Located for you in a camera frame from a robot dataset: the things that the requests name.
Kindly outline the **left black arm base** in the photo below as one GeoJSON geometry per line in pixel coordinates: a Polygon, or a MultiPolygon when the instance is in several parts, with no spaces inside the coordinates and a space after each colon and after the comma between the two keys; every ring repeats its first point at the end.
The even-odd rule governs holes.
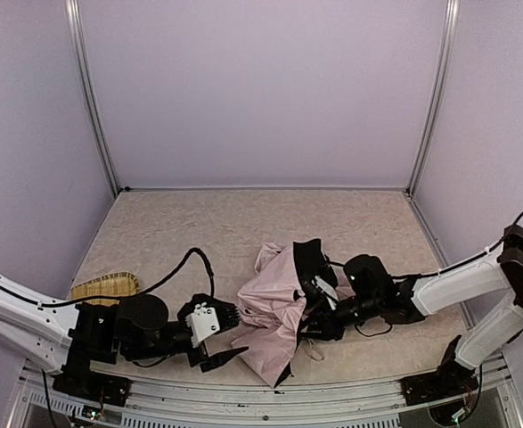
{"type": "Polygon", "coordinates": [[[95,372],[88,358],[73,356],[68,357],[61,373],[53,378],[55,391],[116,407],[126,405],[130,387],[129,379],[95,372]]]}

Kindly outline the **pink and black folding umbrella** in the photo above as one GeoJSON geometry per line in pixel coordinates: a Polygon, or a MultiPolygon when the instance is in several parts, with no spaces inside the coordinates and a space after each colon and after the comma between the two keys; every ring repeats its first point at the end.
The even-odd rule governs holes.
{"type": "Polygon", "coordinates": [[[264,243],[254,270],[256,275],[237,293],[237,308],[246,332],[232,341],[232,347],[248,346],[241,359],[274,388],[290,375],[306,308],[322,302],[331,309],[313,285],[315,276],[335,290],[338,279],[319,238],[285,246],[264,243]]]}

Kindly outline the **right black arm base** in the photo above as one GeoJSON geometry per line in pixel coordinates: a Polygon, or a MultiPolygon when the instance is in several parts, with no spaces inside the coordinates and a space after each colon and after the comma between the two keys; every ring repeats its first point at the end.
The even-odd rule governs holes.
{"type": "Polygon", "coordinates": [[[455,360],[460,339],[458,335],[449,343],[435,371],[406,376],[400,381],[407,406],[450,398],[479,387],[475,370],[455,360]]]}

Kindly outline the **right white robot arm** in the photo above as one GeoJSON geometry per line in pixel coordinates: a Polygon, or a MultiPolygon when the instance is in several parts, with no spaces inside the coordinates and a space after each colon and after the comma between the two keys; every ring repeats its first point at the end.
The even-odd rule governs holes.
{"type": "Polygon", "coordinates": [[[438,311],[503,290],[503,299],[468,333],[454,338],[433,375],[439,383],[464,383],[494,351],[523,331],[523,227],[512,224],[478,255],[432,274],[391,276],[376,256],[359,255],[343,266],[354,292],[321,303],[301,323],[299,336],[339,340],[347,326],[380,317],[409,325],[438,311]]]}

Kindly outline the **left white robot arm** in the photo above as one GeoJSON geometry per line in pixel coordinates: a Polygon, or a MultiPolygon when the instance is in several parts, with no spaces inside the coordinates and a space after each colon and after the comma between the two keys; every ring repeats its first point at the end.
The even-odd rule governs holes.
{"type": "Polygon", "coordinates": [[[167,303],[152,291],[113,297],[57,300],[0,274],[0,341],[50,375],[87,375],[94,361],[156,365],[184,354],[190,366],[208,372],[224,366],[246,347],[209,355],[206,341],[240,323],[236,306],[198,293],[170,320],[167,303]]]}

